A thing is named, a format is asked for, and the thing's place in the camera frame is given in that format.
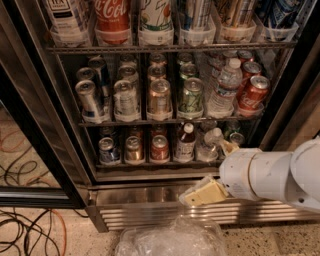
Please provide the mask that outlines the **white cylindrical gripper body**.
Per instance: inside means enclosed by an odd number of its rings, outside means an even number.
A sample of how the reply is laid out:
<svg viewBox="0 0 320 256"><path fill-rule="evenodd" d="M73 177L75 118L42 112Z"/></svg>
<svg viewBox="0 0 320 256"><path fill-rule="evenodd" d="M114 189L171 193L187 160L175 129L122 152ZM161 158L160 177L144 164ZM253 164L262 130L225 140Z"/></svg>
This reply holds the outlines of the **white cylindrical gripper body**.
<svg viewBox="0 0 320 256"><path fill-rule="evenodd" d="M235 198L258 201L250 181L249 170L257 148L241 148L227 156L219 167L219 175L226 190Z"/></svg>

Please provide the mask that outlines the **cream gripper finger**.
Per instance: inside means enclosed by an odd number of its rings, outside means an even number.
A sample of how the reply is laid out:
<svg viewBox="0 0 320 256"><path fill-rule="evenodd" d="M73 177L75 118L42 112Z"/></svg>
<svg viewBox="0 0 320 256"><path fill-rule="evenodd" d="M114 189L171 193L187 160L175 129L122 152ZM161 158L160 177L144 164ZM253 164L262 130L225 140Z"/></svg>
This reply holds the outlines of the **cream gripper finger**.
<svg viewBox="0 0 320 256"><path fill-rule="evenodd" d="M220 140L219 144L225 157L231 155L239 149L239 146L236 143L231 143L224 139Z"/></svg>
<svg viewBox="0 0 320 256"><path fill-rule="evenodd" d="M190 207L198 207L226 200L228 192L212 176L206 176L179 196L179 201Z"/></svg>

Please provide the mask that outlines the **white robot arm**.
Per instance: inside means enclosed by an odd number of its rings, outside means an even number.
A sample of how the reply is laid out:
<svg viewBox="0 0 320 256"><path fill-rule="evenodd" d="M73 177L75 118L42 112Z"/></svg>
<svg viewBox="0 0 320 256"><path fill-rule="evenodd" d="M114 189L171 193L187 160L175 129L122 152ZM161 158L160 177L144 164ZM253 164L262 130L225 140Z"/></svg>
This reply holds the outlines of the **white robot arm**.
<svg viewBox="0 0 320 256"><path fill-rule="evenodd" d="M237 199L280 201L294 208L320 212L320 138L294 151L263 152L241 148L227 156L219 178L211 174L179 196L185 206Z"/></svg>

